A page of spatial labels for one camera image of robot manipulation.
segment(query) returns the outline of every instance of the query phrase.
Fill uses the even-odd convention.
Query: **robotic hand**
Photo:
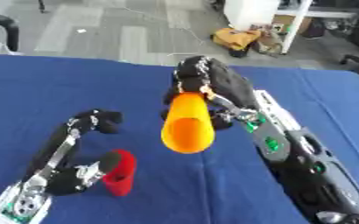
[[[68,166],[82,135],[90,130],[116,133],[113,123],[121,113],[94,109],[61,124],[35,155],[24,177],[0,195],[0,224],[38,224],[47,215],[53,196],[81,193],[113,170],[120,160],[115,152],[86,166]]]
[[[344,165],[307,128],[301,127],[264,90],[216,59],[181,61],[165,104],[182,92],[203,93],[222,109],[210,111],[216,130],[240,122],[285,194],[315,224],[359,224],[359,185]]]

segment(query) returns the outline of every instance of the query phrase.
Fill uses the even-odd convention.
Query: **wire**
[[[120,7],[120,9],[125,9],[127,11],[131,11],[131,12],[134,12],[134,13],[137,13],[137,14],[141,14],[141,15],[144,15],[146,17],[149,17],[149,18],[155,18],[157,20],[161,20],[161,21],[164,21],[166,23],[168,23],[170,25],[170,22],[168,21],[167,18],[162,18],[162,17],[156,17],[150,13],[147,13],[147,12],[144,12],[144,11],[140,11],[140,10],[133,10],[133,9],[130,9],[126,6],[123,6],[123,7]],[[194,31],[192,31],[191,29],[189,28],[185,28],[185,27],[180,27],[179,29],[181,30],[184,30],[184,31],[187,31],[189,32],[195,39],[197,39],[199,41],[199,45],[198,45],[198,51],[197,52],[172,52],[172,53],[169,53],[167,54],[166,56],[167,57],[170,57],[170,56],[174,56],[174,55],[199,55],[200,54],[200,50],[201,50],[201,46],[204,45],[204,40],[202,40],[201,38],[199,38],[196,33],[194,33]]]

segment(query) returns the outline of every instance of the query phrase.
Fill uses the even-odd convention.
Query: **blue table cover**
[[[298,68],[235,67],[309,127],[359,183],[359,75]],[[57,125],[87,109],[123,112],[117,135],[89,133],[77,163],[111,149],[137,157],[132,192],[103,184],[55,198],[43,223],[302,224],[250,136],[237,124],[211,148],[182,155],[160,140],[162,96],[172,67],[101,59],[0,56],[0,193],[24,173]]]

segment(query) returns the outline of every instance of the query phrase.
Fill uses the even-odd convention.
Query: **box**
[[[282,15],[275,16],[275,18],[273,18],[272,21],[273,30],[279,34],[288,33],[290,31],[290,25],[292,24],[294,18],[295,17],[293,16],[282,16]],[[311,22],[312,22],[311,17],[305,17],[297,33],[301,34],[305,32]]]

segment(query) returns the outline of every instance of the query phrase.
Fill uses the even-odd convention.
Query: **floor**
[[[207,0],[0,0],[0,13],[21,28],[20,52],[26,55],[98,58],[147,65],[168,65],[194,54],[231,65],[342,69],[345,53],[359,49],[341,38],[296,38],[288,55],[257,52],[234,59],[209,40],[225,20]]]

